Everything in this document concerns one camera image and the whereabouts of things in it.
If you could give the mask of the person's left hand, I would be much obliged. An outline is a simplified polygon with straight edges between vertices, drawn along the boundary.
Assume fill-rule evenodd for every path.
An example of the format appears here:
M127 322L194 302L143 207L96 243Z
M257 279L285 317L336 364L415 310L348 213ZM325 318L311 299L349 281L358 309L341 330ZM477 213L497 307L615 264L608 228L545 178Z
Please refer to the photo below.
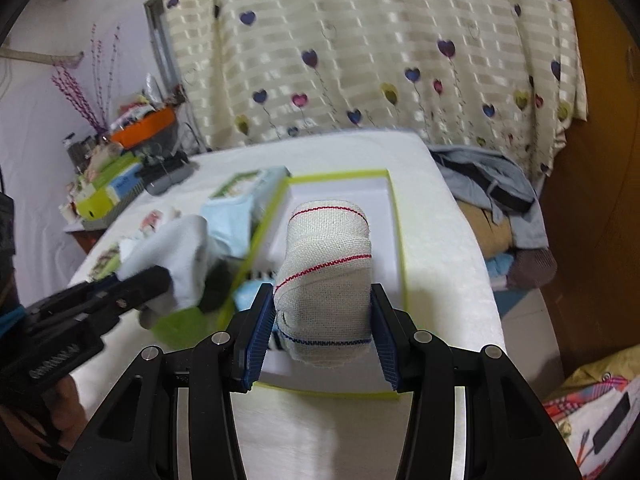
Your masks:
M70 451L88 422L85 409L80 404L74 378L70 375L62 378L53 387L49 401L44 405L49 410L53 426L61 431L58 445L64 450ZM50 464L55 463L53 458L43 452L48 447L46 441L36 436L7 408L1 409L1 421L18 446L37 457L38 460Z

